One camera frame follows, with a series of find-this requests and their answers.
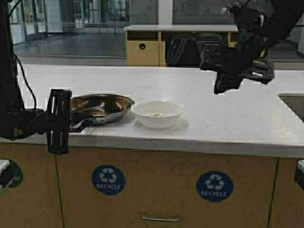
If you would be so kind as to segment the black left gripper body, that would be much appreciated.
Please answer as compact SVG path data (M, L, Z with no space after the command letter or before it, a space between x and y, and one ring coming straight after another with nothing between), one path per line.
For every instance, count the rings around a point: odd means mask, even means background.
M44 134L48 129L49 112L42 109L26 109L0 114L0 137L8 140L28 138Z

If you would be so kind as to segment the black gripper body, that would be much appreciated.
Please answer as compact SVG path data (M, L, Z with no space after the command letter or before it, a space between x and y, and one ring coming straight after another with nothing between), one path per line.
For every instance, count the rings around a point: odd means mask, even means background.
M247 40L241 40L234 46L236 49L235 64L230 71L216 71L217 77L214 84L214 94L222 94L228 90L239 89L245 78L242 73L251 67L254 60L263 59L262 52L266 48L264 38L258 35Z

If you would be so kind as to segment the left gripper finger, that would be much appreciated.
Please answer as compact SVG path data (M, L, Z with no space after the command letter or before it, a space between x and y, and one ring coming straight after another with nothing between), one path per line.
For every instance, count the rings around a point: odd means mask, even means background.
M68 153L70 133L80 133L92 123L92 116L77 111L58 111L47 116L46 134L48 151L62 155Z
M47 112L52 118L70 118L70 100L72 91L64 89L51 89L47 103Z

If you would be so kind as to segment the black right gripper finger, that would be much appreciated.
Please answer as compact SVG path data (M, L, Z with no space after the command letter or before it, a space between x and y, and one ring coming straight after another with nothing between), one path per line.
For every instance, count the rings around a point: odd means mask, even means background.
M235 64L236 49L223 45L206 45L200 54L199 68L210 71L230 71Z

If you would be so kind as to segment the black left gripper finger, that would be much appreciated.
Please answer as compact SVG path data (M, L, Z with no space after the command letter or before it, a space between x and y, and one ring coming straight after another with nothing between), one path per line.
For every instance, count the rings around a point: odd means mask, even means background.
M267 85L275 78L274 64L267 59L254 60L251 67L242 73L242 77Z

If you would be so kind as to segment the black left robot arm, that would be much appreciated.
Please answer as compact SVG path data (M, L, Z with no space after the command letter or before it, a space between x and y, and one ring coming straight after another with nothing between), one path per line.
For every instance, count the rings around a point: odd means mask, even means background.
M227 7L234 16L240 33L235 47L224 45L198 45L200 69L217 73L214 93L239 88L244 79L268 84L274 79L270 63L258 64L266 56L271 37L262 34L270 19L245 4L235 3ZM46 110L36 107L27 109L18 85L17 74L23 69L15 55L10 30L8 1L0 3L0 135L14 141L34 134L45 134L50 153L68 153L70 133L82 131L81 124L71 127L70 123L79 112L71 112L69 90L52 89Z

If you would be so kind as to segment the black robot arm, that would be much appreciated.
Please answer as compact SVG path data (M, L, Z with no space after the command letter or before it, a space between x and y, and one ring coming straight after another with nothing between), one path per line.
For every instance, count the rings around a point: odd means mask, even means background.
M302 0L271 1L272 12L234 3L226 7L235 21L239 40L233 47L209 45L200 54L200 69L217 73L214 94L239 89L244 79L267 85L274 79L267 51L289 37L304 14Z

